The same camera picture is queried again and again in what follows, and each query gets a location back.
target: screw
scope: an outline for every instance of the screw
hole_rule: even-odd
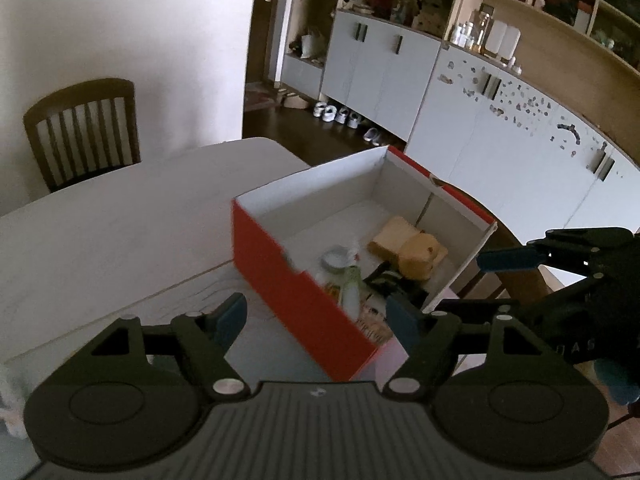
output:
[[[213,383],[213,391],[220,395],[236,395],[244,390],[244,383],[238,379],[218,379]]]
[[[420,383],[411,377],[398,377],[389,383],[389,389],[396,394],[414,394],[420,389]]]

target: white wooden table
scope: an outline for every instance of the white wooden table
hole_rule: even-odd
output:
[[[239,291],[249,316],[226,357],[252,387],[329,380],[231,261],[231,199],[306,168],[276,142],[238,140],[108,173],[0,218],[0,362],[32,390],[123,314],[165,323]],[[20,478],[37,457],[0,426],[0,479]]]

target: red and white box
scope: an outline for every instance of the red and white box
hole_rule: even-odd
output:
[[[363,278],[382,261],[366,250],[392,216],[434,235],[449,254],[425,284],[433,310],[496,229],[495,219],[395,148],[374,148],[236,197],[234,261],[283,325],[335,381],[375,357],[374,345],[316,282],[331,247],[360,248]]]

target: wooden chair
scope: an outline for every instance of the wooden chair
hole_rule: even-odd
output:
[[[58,90],[25,113],[24,128],[52,192],[140,162],[134,87],[126,79]]]

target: ribbed gray surface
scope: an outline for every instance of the ribbed gray surface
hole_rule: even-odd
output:
[[[600,480],[591,463],[518,473],[446,442],[418,404],[384,399],[373,384],[266,383],[251,400],[212,410],[182,449],[136,470],[93,474],[46,463],[33,480]]]

